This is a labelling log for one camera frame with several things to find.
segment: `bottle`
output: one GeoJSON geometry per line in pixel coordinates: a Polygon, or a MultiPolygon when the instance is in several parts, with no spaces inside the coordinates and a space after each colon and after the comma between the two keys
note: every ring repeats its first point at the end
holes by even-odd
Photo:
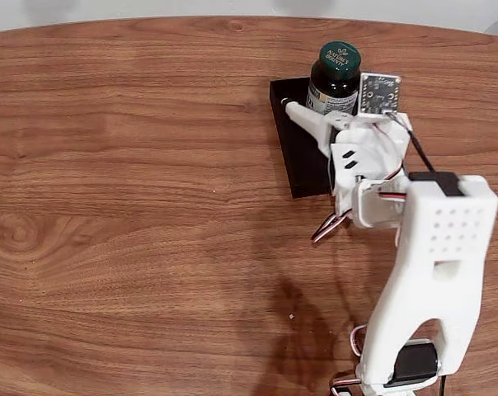
{"type": "Polygon", "coordinates": [[[312,66],[306,107],[321,114],[354,111],[359,92],[361,55],[351,44],[331,41],[312,66]]]}

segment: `white robotic arm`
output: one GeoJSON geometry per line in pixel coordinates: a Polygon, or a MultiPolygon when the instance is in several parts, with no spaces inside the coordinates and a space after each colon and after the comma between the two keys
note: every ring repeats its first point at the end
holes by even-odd
{"type": "MultiPolygon", "coordinates": [[[[432,172],[407,175],[409,140],[421,149],[404,114],[320,115],[294,101],[283,104],[329,160],[336,211],[314,241],[345,218],[361,228],[399,230],[396,264],[369,320],[351,383],[360,384],[365,396],[403,395],[455,373],[480,312],[497,196],[483,177],[436,172],[426,158],[432,172]],[[440,322],[437,338],[411,340],[430,319],[440,322]]],[[[337,381],[332,392],[348,383],[337,381]]]]}

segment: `white wall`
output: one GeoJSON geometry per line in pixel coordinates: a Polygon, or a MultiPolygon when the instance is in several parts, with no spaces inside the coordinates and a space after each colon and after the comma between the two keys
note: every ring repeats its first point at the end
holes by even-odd
{"type": "Polygon", "coordinates": [[[498,0],[0,0],[0,31],[70,21],[175,15],[335,17],[498,35],[498,0]]]}

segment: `wooden table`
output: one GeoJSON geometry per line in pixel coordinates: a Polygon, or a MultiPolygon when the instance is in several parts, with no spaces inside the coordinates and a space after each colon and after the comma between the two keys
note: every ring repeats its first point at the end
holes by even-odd
{"type": "MultiPolygon", "coordinates": [[[[0,33],[0,395],[324,395],[353,372],[393,231],[311,244],[331,202],[291,199],[268,98],[329,40],[403,76],[435,166],[498,194],[498,37],[270,17],[0,33]]],[[[498,396],[498,221],[446,395],[482,390],[498,396]]]]}

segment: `black tray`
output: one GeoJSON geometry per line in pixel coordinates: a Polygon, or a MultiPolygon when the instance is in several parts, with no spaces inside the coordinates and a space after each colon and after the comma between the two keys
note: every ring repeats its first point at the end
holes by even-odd
{"type": "Polygon", "coordinates": [[[327,158],[318,150],[316,140],[290,120],[280,104],[283,98],[289,97],[303,105],[308,94],[308,84],[309,78],[274,80],[269,90],[293,198],[330,192],[327,158]]]}

